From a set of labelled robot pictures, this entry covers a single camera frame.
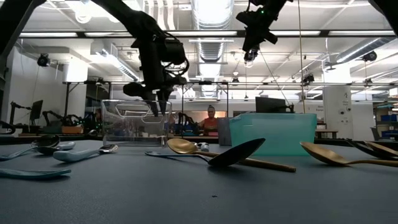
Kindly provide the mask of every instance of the air duct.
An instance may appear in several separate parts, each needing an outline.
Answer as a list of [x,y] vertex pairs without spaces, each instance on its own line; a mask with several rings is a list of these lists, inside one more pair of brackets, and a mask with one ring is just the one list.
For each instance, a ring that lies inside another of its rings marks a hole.
[[[192,17],[196,30],[228,30],[231,23],[233,0],[191,0]],[[226,43],[197,43],[199,62],[221,62]],[[221,65],[199,64],[205,80],[217,81]],[[205,97],[214,97],[216,93]]]
[[359,44],[354,47],[338,54],[336,56],[337,63],[346,63],[350,62],[356,58],[362,57],[373,50],[378,49],[379,47],[388,44],[389,42],[395,40],[395,37],[380,37],[380,38],[368,38],[366,40],[361,41]]

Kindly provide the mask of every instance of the person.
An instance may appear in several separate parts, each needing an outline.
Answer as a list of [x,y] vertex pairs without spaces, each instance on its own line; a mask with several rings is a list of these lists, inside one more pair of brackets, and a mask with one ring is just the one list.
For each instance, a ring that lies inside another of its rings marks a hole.
[[199,123],[200,127],[205,130],[205,133],[208,133],[209,131],[217,131],[217,119],[214,117],[215,114],[216,109],[214,106],[209,105],[207,108],[208,118]]

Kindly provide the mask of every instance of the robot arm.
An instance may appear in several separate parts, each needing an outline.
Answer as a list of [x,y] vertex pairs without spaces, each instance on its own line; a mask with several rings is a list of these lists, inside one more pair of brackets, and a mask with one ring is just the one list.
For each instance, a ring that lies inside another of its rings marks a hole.
[[[152,90],[159,90],[157,92],[158,100],[167,101],[173,85],[187,82],[181,77],[189,68],[182,43],[174,36],[164,32],[154,18],[142,11],[132,10],[122,0],[92,1],[119,20],[136,38],[132,47],[139,49],[145,86],[134,83],[134,85],[126,87],[124,93],[130,96],[140,96],[143,100],[154,100],[155,96],[152,94]],[[7,56],[33,10],[44,2],[45,0],[5,0],[0,7],[0,22],[7,24],[0,37],[1,68],[5,67]],[[168,62],[168,65],[164,67],[161,62]],[[184,62],[186,67],[177,71],[178,73],[167,70],[171,64],[180,65]]]

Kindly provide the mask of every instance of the blue bin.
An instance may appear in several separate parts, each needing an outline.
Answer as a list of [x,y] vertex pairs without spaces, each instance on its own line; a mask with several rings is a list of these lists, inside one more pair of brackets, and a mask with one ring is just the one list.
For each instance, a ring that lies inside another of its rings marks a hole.
[[315,114],[251,113],[229,121],[232,146],[266,139],[255,156],[308,156],[300,142],[313,142],[316,127]]

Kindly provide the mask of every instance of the table surface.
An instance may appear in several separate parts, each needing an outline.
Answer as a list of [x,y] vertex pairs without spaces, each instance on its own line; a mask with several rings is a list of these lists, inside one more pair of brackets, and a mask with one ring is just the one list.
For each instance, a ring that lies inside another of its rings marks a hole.
[[[74,150],[101,141],[77,141]],[[0,146],[0,154],[27,145]],[[371,156],[326,146],[347,159]],[[211,145],[210,151],[227,148]],[[37,153],[0,168],[71,169],[67,177],[0,180],[1,223],[396,223],[398,170],[371,164],[332,167],[310,156],[258,157],[292,165],[297,173],[233,165],[209,167],[196,158],[148,157],[121,147],[117,154],[66,164]]]

